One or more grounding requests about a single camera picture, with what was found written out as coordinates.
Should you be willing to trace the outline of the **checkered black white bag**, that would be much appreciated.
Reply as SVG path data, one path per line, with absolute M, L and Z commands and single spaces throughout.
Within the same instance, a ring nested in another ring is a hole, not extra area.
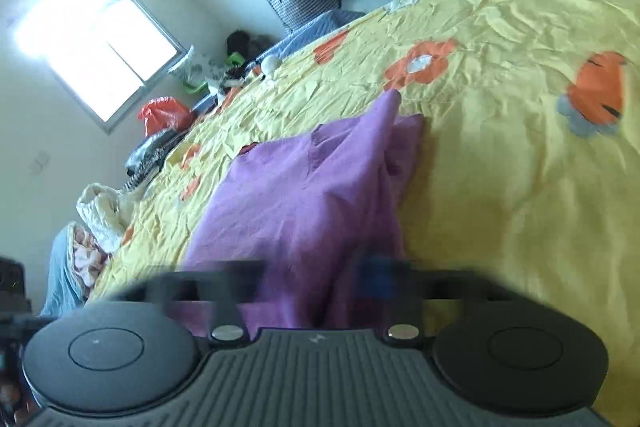
M 288 34 L 325 12 L 338 10 L 340 0 L 267 0 Z

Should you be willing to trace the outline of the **yellow floral bed quilt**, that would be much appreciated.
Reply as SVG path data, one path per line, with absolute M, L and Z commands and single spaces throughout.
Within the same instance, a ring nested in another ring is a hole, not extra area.
M 101 299 L 186 259 L 243 146 L 364 112 L 426 119 L 399 209 L 407 253 L 498 277 L 591 327 L 597 410 L 639 421 L 639 0 L 395 0 L 287 58 L 168 156 Z

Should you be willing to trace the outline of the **floral white pillow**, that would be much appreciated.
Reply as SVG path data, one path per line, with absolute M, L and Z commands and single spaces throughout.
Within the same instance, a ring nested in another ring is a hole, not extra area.
M 186 89 L 196 90 L 206 86 L 218 70 L 219 64 L 213 57 L 190 46 L 184 57 L 169 69 L 169 75 L 178 79 Z

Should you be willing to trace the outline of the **window with grey frame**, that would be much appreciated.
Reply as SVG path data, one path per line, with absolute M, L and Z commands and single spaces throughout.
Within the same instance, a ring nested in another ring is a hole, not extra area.
M 105 132 L 186 56 L 140 0 L 38 0 L 14 39 Z

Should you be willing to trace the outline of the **white quilted jacket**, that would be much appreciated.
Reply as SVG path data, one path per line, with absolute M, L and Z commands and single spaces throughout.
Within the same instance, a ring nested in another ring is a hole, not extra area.
M 87 185 L 76 202 L 79 217 L 107 254 L 122 245 L 134 208 L 134 193 L 99 183 Z

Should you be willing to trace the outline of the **light blue cloth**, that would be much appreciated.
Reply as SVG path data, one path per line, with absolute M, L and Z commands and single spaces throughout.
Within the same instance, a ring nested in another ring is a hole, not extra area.
M 58 232 L 51 248 L 42 317 L 60 317 L 86 303 L 90 254 L 90 235 L 76 222 Z

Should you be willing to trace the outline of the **green plastic stool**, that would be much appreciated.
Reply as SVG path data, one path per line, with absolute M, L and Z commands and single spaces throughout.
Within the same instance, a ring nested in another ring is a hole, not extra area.
M 206 86 L 201 88 L 206 87 L 213 94 L 226 93 L 240 83 L 239 79 L 233 77 L 232 70 L 241 67 L 245 63 L 244 57 L 239 53 L 232 53 L 222 63 L 217 63 L 219 64 L 217 74 L 213 79 L 207 81 Z

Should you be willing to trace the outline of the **orange plastic bag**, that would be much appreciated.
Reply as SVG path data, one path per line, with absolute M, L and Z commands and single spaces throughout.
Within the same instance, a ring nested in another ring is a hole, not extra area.
M 144 104 L 139 110 L 138 119 L 143 122 L 145 138 L 149 138 L 165 129 L 188 129 L 193 124 L 194 115 L 188 106 L 176 98 L 163 96 Z

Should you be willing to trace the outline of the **blue quilted blanket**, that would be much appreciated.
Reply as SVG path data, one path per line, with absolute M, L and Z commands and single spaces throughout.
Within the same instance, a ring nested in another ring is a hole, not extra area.
M 349 10 L 329 10 L 303 27 L 292 32 L 274 46 L 258 54 L 253 60 L 244 61 L 239 66 L 215 66 L 204 77 L 204 87 L 208 90 L 205 98 L 192 107 L 192 113 L 198 117 L 210 112 L 220 105 L 232 87 L 238 87 L 250 70 L 260 66 L 268 56 L 275 56 L 284 61 L 287 57 L 308 46 L 331 32 L 348 25 L 357 18 L 363 17 L 363 12 Z

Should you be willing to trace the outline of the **leopard print garment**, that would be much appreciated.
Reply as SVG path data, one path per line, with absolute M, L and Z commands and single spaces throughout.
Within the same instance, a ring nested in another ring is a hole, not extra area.
M 183 140 L 185 131 L 167 128 L 146 138 L 127 158 L 127 182 L 122 186 L 132 191 L 144 181 L 154 168 L 162 169 L 166 156 Z

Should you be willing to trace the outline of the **white fluffy ball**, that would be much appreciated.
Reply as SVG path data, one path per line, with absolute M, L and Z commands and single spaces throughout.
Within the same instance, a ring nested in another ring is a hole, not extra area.
M 265 76 L 272 76 L 275 72 L 277 72 L 277 69 L 281 66 L 281 64 L 282 60 L 280 59 L 280 57 L 271 54 L 266 56 L 262 60 L 262 64 L 260 64 L 260 67 L 262 68 L 262 73 Z

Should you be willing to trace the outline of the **purple sweater red collar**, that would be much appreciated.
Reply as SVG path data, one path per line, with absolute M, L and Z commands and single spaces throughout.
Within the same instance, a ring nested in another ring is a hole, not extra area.
M 399 115 L 400 102 L 388 91 L 359 117 L 240 154 L 192 234 L 181 270 L 262 260 L 259 299 L 241 308 L 252 334 L 378 324 L 381 300 L 357 295 L 357 272 L 365 257 L 404 254 L 397 206 L 424 118 Z

